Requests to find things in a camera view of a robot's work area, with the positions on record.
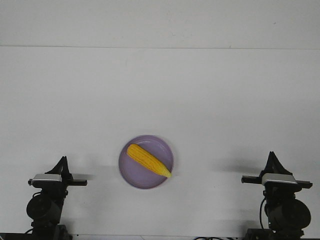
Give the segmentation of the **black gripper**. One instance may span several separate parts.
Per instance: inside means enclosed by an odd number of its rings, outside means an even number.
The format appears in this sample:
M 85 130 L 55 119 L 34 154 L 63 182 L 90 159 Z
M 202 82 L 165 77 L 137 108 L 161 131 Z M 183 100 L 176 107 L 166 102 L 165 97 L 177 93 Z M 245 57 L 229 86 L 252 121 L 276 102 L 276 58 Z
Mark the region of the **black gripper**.
M 68 159 L 66 156 L 62 156 L 58 163 L 45 174 L 61 175 L 62 179 L 31 179 L 30 185 L 34 188 L 42 189 L 42 191 L 51 198 L 65 198 L 67 193 L 67 187 L 69 186 L 86 186 L 87 180 L 73 179 L 68 166 Z
M 262 185 L 262 177 L 268 173 L 293 175 L 283 167 L 273 151 L 269 152 L 265 168 L 260 172 L 259 176 L 243 176 L 242 183 Z M 300 192 L 302 189 L 310 189 L 313 183 L 310 181 L 296 180 L 297 184 L 284 184 L 284 183 L 267 183 L 263 185 L 265 188 L 265 197 L 271 199 L 294 199 L 295 193 Z

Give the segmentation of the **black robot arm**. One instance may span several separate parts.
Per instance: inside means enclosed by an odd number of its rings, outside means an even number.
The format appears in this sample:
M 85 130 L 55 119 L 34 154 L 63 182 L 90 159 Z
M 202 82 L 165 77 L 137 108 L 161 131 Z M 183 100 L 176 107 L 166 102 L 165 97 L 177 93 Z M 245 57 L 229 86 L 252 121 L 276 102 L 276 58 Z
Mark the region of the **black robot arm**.
M 259 176 L 242 176 L 244 184 L 264 186 L 259 207 L 260 228 L 249 228 L 245 240 L 300 240 L 311 223 L 311 212 L 296 193 L 310 189 L 313 183 L 295 179 L 271 151 Z
M 40 189 L 32 195 L 26 213 L 32 219 L 31 229 L 23 234 L 24 240 L 72 240 L 67 227 L 60 224 L 68 187 L 84 187 L 86 179 L 74 179 L 68 159 L 62 156 L 58 163 L 45 173 L 36 174 L 28 185 Z

